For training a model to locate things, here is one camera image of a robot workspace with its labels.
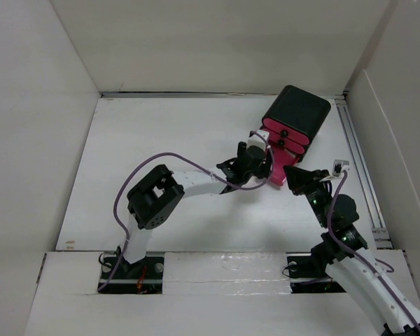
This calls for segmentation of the pink drawer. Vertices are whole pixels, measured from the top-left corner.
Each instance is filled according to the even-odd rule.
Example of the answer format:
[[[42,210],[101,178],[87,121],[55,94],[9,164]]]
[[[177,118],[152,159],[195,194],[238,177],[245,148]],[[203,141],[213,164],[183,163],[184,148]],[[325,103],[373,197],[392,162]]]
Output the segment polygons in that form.
[[[277,142],[281,139],[284,141],[292,141],[301,146],[307,146],[310,144],[310,139],[307,135],[271,118],[263,119],[262,126],[270,133],[270,141]]]
[[[296,144],[292,141],[284,141],[284,140],[281,140],[281,139],[278,140],[277,142],[275,142],[275,141],[270,141],[270,138],[269,138],[269,142],[273,146],[277,146],[279,148],[285,148],[285,149],[287,149],[287,150],[289,150],[289,151],[291,151],[295,154],[298,154],[298,155],[303,155],[306,152],[307,147],[308,147],[308,145],[307,146],[301,146],[301,145],[298,145],[298,144]]]
[[[280,146],[279,144],[274,143],[271,140],[268,141],[268,144],[272,149],[274,158],[270,182],[276,186],[282,186],[286,180],[284,166],[295,165],[299,162],[300,156],[298,154],[295,154],[293,151],[285,148],[284,146]]]

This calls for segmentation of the black drawer cabinet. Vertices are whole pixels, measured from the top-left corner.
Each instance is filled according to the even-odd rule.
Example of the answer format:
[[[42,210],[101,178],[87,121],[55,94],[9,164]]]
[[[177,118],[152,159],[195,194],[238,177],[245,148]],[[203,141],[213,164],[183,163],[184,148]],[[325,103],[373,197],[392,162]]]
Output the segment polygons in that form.
[[[291,130],[290,136],[301,144],[309,144],[321,128],[331,110],[330,102],[287,85],[278,94],[262,117],[262,124],[272,130],[273,126],[284,126]]]

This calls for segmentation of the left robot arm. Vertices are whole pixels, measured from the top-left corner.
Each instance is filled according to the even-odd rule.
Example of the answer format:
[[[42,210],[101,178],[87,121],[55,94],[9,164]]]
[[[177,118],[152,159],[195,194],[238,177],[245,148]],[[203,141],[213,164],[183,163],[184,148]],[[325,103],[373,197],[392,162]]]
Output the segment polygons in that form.
[[[224,195],[248,191],[252,177],[268,179],[272,171],[269,147],[239,143],[237,157],[217,164],[214,169],[173,172],[164,164],[155,166],[127,194],[127,209],[134,222],[129,242],[122,249],[118,269],[126,277],[137,276],[146,257],[151,231],[163,224],[185,198]]]

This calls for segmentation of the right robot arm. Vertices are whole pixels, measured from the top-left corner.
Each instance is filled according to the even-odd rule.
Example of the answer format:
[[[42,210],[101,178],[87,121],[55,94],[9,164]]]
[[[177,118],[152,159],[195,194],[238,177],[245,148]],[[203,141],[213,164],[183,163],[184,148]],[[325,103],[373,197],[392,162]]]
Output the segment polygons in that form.
[[[368,243],[356,229],[359,219],[353,198],[341,192],[347,166],[308,171],[283,168],[289,190],[307,199],[326,231],[311,249],[313,273],[337,282],[368,317],[378,335],[420,335],[420,309],[389,278]]]

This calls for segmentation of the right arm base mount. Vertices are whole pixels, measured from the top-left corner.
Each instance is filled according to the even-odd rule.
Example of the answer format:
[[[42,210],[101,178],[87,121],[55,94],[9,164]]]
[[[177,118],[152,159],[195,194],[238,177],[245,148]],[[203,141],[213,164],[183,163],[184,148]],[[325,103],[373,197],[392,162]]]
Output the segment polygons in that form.
[[[326,274],[326,266],[334,260],[325,242],[315,245],[309,254],[287,255],[282,274],[290,280],[292,294],[344,293],[343,287]]]

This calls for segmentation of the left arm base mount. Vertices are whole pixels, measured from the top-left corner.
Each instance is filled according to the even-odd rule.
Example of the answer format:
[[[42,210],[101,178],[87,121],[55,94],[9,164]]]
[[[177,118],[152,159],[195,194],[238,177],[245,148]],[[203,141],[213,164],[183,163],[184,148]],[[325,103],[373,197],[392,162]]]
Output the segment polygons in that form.
[[[133,295],[162,294],[165,269],[164,253],[148,253],[144,259],[133,265],[123,260],[113,277],[111,277],[111,273],[115,269],[118,261],[117,253],[101,253],[98,261],[101,265],[101,273],[97,285],[98,293]]]

